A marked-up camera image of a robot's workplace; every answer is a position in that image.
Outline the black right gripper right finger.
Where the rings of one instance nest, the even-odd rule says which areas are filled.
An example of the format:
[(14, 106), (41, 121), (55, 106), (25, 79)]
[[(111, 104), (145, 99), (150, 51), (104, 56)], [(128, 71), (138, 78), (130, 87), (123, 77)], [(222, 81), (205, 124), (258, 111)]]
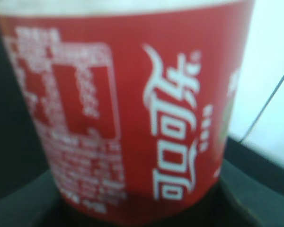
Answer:
[(284, 227), (284, 169), (227, 139), (211, 227)]

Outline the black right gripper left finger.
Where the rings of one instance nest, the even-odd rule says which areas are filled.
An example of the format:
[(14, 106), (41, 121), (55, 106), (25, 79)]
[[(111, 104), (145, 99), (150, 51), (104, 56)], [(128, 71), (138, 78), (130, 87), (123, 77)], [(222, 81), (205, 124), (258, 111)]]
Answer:
[(0, 200), (0, 227), (62, 227), (61, 197), (49, 171)]

